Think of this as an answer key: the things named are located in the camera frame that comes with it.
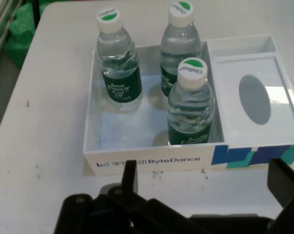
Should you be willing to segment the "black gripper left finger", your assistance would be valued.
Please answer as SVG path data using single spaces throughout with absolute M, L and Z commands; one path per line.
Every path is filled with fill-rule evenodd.
M 93 199 L 67 197 L 56 223 L 56 234 L 191 234 L 193 223 L 156 199 L 137 194 L 137 162 L 125 163 L 121 184 Z

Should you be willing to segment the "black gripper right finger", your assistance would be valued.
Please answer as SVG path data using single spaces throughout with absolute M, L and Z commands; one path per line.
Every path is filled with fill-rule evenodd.
M 267 186 L 282 206 L 267 233 L 294 234 L 294 170 L 282 159 L 272 159 L 268 167 Z

